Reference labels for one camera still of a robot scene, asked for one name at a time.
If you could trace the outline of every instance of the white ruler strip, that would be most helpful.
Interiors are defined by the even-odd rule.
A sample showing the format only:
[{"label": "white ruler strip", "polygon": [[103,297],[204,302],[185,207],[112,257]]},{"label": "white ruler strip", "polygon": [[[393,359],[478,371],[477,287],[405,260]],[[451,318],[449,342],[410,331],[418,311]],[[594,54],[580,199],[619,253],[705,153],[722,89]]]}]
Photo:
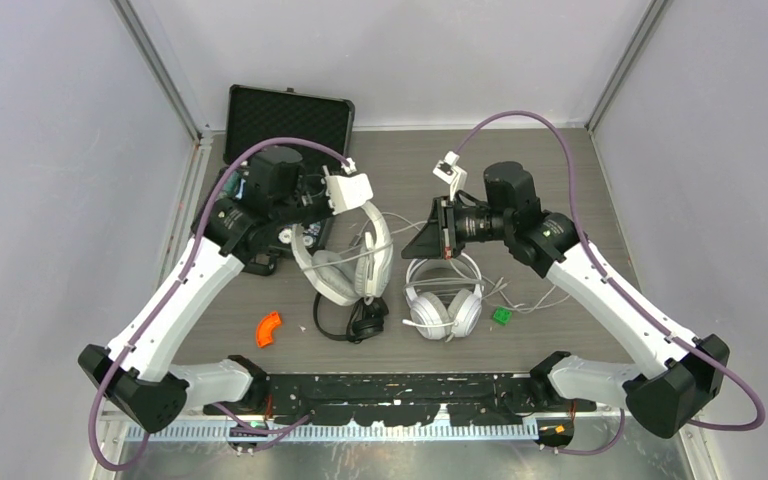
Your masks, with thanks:
[{"label": "white ruler strip", "polygon": [[[164,430],[149,437],[152,442],[227,442],[245,441],[256,443],[271,440],[275,435],[248,436],[232,432],[236,424],[231,420],[178,420]],[[269,422],[269,428],[281,428]],[[137,425],[128,427],[125,441],[138,441],[143,429]],[[302,425],[284,437],[282,442],[422,442],[465,440],[536,440],[537,420],[522,419],[521,425],[470,425],[453,427],[449,420],[435,420],[424,426],[362,427],[354,422],[343,426]]]}]

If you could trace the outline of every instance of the ear cushion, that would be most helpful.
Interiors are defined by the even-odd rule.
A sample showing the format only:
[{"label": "ear cushion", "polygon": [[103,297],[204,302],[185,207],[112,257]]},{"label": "ear cushion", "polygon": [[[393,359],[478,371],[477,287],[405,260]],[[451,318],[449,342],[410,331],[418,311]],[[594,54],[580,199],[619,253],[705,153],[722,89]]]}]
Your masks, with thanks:
[{"label": "ear cushion", "polygon": [[431,292],[424,292],[419,295],[419,298],[424,298],[431,303],[431,308],[437,312],[437,318],[440,319],[440,323],[449,322],[449,312],[446,310],[446,306],[443,305],[443,302],[437,298],[437,295],[434,295]]},{"label": "ear cushion", "polygon": [[[342,260],[340,255],[329,252],[328,250],[320,250],[313,254],[313,265],[322,265],[323,263],[339,262]],[[357,299],[358,294],[355,293],[354,286],[349,278],[353,278],[354,271],[351,266],[346,263],[340,263],[337,265],[328,265],[326,267],[319,267],[314,270],[319,278],[327,283],[340,295],[349,298]]]},{"label": "ear cushion", "polygon": [[481,304],[476,309],[475,294],[469,290],[461,290],[455,295],[449,304],[448,314],[451,321],[457,321],[458,325],[452,326],[452,333],[458,337],[465,337],[472,333],[476,320],[481,314]]},{"label": "ear cushion", "polygon": [[[369,249],[366,248],[366,245],[362,246],[360,249],[361,254],[368,251]],[[355,266],[355,292],[361,297],[366,295],[366,269],[369,267],[370,261],[372,261],[372,255],[364,255],[358,258],[358,263]]]},{"label": "ear cushion", "polygon": [[458,310],[461,309],[463,306],[463,303],[466,301],[466,299],[469,298],[469,296],[472,295],[472,292],[467,290],[461,290],[458,292],[457,295],[455,295],[455,298],[452,299],[452,303],[449,304],[449,308],[447,310],[447,313],[449,314],[449,318],[452,319],[452,321],[455,321],[455,317],[458,314]]},{"label": "ear cushion", "polygon": [[[420,325],[440,325],[449,322],[449,314],[436,295],[425,292],[411,304],[411,320]],[[419,327],[416,330],[429,340],[440,340],[449,334],[449,327]]]}]

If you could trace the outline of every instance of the white wall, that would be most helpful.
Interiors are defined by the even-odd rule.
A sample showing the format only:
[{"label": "white wall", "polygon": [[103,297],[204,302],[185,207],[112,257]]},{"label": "white wall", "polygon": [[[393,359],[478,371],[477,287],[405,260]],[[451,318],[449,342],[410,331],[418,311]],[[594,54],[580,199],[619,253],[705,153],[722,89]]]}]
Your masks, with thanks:
[{"label": "white wall", "polygon": [[228,88],[348,98],[356,126],[527,108],[583,124],[648,0],[133,0],[194,116]]},{"label": "white wall", "polygon": [[[596,139],[645,291],[768,409],[768,0],[673,2]],[[753,410],[729,383],[706,412]],[[768,478],[768,421],[714,438],[724,478]]]},{"label": "white wall", "polygon": [[76,359],[150,296],[192,148],[110,2],[0,2],[0,479],[87,478]]}]

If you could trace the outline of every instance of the orange plastic piece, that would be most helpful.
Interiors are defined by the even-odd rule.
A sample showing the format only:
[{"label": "orange plastic piece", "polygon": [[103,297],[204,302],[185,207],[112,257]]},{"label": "orange plastic piece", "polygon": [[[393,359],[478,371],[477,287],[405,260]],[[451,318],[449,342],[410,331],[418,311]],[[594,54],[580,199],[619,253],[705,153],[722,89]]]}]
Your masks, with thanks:
[{"label": "orange plastic piece", "polygon": [[257,346],[265,348],[275,341],[272,339],[272,331],[281,326],[281,315],[278,312],[272,312],[269,315],[263,317],[263,320],[257,325],[257,332],[255,333],[255,340]]}]

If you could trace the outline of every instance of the black headphones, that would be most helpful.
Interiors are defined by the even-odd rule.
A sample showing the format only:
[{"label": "black headphones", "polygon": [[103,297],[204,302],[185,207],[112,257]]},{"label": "black headphones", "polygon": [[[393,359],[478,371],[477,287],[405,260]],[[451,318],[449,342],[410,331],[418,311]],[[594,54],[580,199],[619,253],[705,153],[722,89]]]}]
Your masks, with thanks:
[{"label": "black headphones", "polygon": [[355,302],[352,306],[352,313],[349,316],[349,323],[346,324],[345,335],[334,335],[333,333],[326,332],[319,325],[319,301],[321,299],[321,293],[317,293],[316,298],[313,299],[313,323],[316,325],[316,329],[325,335],[326,338],[338,342],[360,343],[384,331],[384,317],[390,313],[387,304],[384,303],[384,299],[375,298],[369,305],[366,304],[363,298]]}]

